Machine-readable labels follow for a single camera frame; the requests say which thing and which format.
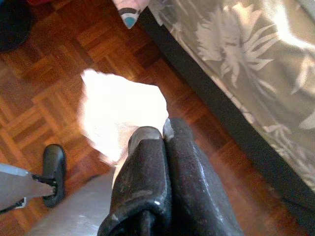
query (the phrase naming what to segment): patterned cushion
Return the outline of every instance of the patterned cushion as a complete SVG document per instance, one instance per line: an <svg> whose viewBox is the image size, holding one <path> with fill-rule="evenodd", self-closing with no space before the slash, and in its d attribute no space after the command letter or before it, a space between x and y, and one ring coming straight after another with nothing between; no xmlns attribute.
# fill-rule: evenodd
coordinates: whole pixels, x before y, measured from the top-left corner
<svg viewBox="0 0 315 236"><path fill-rule="evenodd" d="M128 29L134 26L140 13L148 6L149 1L150 0L113 0Z"/></svg>

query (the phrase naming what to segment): bed frame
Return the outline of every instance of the bed frame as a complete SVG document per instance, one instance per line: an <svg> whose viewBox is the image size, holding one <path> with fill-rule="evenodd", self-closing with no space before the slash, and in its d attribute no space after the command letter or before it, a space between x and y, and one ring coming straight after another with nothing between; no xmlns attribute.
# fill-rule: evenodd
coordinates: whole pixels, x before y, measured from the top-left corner
<svg viewBox="0 0 315 236"><path fill-rule="evenodd" d="M138 20L170 63L221 121L255 167L282 196L283 202L299 224L309 235L315 235L315 193L254 130L168 30L156 23L149 9L142 12Z"/></svg>

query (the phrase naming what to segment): parquet floor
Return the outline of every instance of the parquet floor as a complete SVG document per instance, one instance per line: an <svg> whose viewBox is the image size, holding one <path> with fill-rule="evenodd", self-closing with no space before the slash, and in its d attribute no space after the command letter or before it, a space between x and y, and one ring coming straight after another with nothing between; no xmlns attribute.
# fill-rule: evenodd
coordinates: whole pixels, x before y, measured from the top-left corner
<svg viewBox="0 0 315 236"><path fill-rule="evenodd" d="M172 117L184 118L220 175L247 236L303 236L275 191L139 25L127 30L110 0L56 0L32 7L25 44L0 54L0 162L41 173L46 145L64 146L68 195L109 170L80 134L80 73L91 67L154 84ZM0 215L0 235L20 236L42 219L41 199Z"/></svg>

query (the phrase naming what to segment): floral bedspread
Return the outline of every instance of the floral bedspread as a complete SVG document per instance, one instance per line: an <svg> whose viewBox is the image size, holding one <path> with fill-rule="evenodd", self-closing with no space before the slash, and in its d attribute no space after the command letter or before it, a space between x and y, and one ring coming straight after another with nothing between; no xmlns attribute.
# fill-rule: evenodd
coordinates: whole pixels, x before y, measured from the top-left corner
<svg viewBox="0 0 315 236"><path fill-rule="evenodd" d="M149 7L315 191L315 23L299 1L151 0Z"/></svg>

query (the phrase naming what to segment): bed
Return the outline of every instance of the bed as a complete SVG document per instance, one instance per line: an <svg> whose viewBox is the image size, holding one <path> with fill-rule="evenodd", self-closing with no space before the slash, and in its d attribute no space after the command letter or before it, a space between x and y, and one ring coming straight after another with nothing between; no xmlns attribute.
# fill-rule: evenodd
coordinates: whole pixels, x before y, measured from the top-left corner
<svg viewBox="0 0 315 236"><path fill-rule="evenodd" d="M140 15L161 51L315 235L315 1L138 2L132 24L127 8L120 10L126 26Z"/></svg>

